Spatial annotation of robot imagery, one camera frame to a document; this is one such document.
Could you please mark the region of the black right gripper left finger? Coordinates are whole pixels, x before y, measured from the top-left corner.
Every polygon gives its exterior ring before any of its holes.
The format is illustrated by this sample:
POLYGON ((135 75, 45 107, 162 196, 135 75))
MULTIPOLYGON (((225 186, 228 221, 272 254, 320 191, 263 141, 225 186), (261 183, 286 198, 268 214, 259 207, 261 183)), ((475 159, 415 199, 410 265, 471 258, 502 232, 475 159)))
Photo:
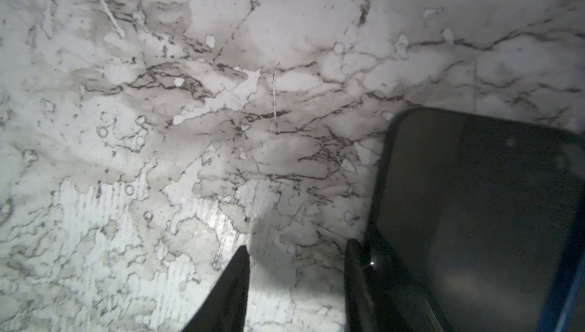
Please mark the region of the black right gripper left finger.
POLYGON ((248 249, 242 245, 182 331, 243 332, 248 306, 250 272, 248 249))

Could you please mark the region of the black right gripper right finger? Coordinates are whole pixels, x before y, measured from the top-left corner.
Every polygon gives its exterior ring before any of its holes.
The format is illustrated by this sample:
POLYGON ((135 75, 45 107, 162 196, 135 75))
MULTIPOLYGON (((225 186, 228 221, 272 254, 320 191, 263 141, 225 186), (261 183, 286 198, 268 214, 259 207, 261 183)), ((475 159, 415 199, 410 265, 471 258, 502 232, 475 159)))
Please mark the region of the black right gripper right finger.
POLYGON ((346 331, 410 331, 395 304, 376 287, 376 275, 356 239, 346 245, 344 261, 346 331))

